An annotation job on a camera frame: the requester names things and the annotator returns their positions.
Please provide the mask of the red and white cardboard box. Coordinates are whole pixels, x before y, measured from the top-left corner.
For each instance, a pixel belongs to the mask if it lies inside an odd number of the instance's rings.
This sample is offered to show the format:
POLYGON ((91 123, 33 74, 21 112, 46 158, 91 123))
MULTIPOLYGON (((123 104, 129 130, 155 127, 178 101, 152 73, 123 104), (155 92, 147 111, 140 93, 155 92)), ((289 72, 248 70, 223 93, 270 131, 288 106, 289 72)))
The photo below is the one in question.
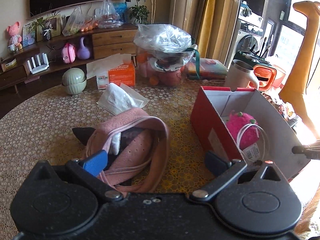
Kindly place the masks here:
POLYGON ((287 179, 295 178, 309 159, 292 153, 300 146, 293 129, 256 89, 202 86, 190 121, 204 150, 224 160, 271 160, 287 179))

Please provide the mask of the clear fruit basket with bag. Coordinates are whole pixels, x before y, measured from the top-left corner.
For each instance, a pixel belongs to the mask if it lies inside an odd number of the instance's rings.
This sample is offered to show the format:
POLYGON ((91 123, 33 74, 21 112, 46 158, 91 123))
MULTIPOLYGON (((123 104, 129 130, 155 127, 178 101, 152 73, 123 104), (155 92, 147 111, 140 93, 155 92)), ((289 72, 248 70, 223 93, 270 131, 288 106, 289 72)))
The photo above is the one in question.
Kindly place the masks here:
POLYGON ((178 87, 187 77, 190 63, 200 78, 200 54, 186 31, 170 24, 140 24, 133 42, 137 69, 150 85, 178 87))

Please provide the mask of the black sock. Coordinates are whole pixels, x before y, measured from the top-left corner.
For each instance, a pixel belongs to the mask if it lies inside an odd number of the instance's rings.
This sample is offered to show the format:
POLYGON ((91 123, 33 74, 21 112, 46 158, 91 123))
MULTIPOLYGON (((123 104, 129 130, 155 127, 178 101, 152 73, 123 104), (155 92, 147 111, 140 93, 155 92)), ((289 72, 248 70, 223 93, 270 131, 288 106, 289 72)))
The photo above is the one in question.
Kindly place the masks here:
POLYGON ((93 127, 75 127, 72 128, 74 136, 84 145, 87 145, 87 142, 91 135, 95 132, 93 127))

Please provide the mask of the purple vase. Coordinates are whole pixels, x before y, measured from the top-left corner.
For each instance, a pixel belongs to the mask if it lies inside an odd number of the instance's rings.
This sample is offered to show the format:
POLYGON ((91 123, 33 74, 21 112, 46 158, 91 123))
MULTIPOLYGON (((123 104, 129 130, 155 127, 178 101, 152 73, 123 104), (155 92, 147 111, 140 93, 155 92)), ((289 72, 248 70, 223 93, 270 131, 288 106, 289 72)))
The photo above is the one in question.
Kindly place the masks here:
POLYGON ((77 51, 77 57, 80 60, 87 60, 91 56, 90 50, 84 45, 84 37, 80 38, 80 45, 77 51))

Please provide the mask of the wooden tv cabinet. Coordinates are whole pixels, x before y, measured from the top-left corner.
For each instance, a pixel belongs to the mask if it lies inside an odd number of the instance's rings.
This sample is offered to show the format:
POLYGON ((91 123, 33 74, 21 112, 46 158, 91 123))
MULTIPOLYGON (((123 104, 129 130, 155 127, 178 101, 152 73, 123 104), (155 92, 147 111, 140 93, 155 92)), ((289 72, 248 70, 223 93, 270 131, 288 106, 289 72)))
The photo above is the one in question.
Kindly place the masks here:
POLYGON ((1 89, 16 87, 37 76, 91 63, 114 54, 136 55, 133 39, 138 28, 125 23, 119 27, 93 29, 71 36, 57 36, 36 42, 1 59, 1 89))

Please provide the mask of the plastic bag with oranges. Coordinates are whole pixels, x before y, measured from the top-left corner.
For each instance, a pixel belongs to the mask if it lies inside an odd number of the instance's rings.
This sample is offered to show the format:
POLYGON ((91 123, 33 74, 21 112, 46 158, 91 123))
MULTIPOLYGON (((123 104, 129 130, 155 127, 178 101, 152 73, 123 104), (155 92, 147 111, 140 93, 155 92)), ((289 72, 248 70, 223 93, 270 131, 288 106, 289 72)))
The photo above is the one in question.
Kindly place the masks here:
POLYGON ((69 16, 62 31, 63 36, 72 36, 95 29, 98 26, 96 15, 88 16, 82 13, 81 7, 77 6, 69 16))

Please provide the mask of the white washing machine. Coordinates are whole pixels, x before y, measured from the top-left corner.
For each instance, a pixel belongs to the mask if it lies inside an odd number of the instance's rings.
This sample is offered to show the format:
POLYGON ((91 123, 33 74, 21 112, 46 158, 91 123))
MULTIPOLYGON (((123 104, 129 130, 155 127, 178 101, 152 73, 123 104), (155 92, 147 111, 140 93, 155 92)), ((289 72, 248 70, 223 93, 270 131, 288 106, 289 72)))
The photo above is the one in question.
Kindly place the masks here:
POLYGON ((227 68, 230 67, 235 54, 239 51, 249 52, 253 46, 254 51, 258 51, 262 36, 263 29, 249 22, 237 19, 231 45, 226 57, 225 66, 227 68))

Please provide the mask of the pink plush strawberry toy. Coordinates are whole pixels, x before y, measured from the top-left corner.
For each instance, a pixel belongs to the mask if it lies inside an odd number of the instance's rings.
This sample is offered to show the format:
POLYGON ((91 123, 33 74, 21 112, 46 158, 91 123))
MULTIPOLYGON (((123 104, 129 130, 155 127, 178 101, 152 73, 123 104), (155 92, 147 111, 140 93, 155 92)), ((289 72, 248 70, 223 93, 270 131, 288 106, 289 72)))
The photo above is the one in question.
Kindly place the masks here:
POLYGON ((259 140, 257 121, 244 112, 235 112, 228 117, 226 127, 241 150, 248 148, 259 140))

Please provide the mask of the colourful flat box stack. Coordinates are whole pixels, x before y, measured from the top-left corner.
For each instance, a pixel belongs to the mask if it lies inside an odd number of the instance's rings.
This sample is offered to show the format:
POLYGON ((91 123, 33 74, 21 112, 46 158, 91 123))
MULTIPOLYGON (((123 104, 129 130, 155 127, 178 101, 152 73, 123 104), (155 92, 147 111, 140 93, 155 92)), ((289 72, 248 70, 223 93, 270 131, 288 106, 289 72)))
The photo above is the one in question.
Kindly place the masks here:
POLYGON ((200 58, 199 75, 196 71, 196 59, 193 58, 187 64, 188 79, 197 80, 224 80, 228 69, 218 60, 200 58))

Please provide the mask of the white wifi router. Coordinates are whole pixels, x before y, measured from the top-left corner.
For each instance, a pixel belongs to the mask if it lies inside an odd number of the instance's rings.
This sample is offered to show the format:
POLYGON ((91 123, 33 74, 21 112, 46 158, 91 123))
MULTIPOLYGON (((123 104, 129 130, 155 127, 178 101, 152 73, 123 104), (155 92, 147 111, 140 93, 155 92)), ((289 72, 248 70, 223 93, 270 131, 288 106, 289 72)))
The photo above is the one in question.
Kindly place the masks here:
POLYGON ((27 66, 31 74, 37 74, 49 68, 49 61, 46 53, 37 54, 27 60, 27 66))

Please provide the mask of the pink teddy bear figure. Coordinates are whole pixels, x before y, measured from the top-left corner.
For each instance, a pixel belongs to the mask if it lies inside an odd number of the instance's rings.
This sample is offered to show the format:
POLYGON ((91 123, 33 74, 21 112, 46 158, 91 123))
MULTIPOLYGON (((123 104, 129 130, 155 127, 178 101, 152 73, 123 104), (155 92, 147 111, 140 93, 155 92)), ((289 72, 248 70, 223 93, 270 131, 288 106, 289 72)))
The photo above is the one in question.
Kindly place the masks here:
POLYGON ((20 22, 15 22, 13 25, 7 27, 7 33, 10 36, 9 46, 15 45, 18 50, 22 49, 22 37, 20 35, 20 22))

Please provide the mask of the clear plastic bag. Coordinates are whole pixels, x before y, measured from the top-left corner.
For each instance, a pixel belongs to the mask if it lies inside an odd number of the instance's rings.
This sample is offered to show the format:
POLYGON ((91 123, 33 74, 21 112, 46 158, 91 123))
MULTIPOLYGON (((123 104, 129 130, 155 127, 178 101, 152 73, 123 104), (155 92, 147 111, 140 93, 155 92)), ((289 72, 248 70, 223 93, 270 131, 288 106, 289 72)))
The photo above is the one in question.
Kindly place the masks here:
POLYGON ((103 0, 95 14, 99 29, 116 28, 123 25, 123 21, 111 0, 103 0))

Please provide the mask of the green round ceramic jar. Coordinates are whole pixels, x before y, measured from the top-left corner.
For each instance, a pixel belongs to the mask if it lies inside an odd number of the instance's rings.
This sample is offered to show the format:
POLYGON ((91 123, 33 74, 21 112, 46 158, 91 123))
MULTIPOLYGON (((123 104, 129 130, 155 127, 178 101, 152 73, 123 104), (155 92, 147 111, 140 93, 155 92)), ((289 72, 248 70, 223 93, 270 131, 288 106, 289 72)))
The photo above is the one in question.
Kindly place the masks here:
POLYGON ((85 73, 80 68, 71 68, 62 76, 62 86, 69 95, 77 95, 84 91, 87 85, 85 73))

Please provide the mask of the orange tissue box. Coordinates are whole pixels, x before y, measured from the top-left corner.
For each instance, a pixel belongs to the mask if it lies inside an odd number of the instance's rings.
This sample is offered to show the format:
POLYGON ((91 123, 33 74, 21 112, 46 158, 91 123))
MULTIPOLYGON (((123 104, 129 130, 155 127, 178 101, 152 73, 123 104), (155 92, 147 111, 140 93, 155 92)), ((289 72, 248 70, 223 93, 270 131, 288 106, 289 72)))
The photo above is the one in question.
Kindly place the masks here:
POLYGON ((95 79, 97 89, 106 89, 109 83, 131 87, 136 84, 136 71, 131 54, 114 54, 86 64, 87 79, 95 79))

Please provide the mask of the white tissue pack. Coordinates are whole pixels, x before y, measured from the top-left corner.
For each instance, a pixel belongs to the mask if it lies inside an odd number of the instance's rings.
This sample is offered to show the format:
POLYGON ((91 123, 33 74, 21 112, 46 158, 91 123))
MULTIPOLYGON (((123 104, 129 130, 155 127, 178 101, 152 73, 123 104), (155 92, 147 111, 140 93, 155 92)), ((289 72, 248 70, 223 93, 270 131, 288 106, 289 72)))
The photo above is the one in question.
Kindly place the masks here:
POLYGON ((97 105, 103 107, 113 115, 118 115, 132 108, 143 108, 149 100, 129 86, 121 83, 109 83, 97 101, 97 105))

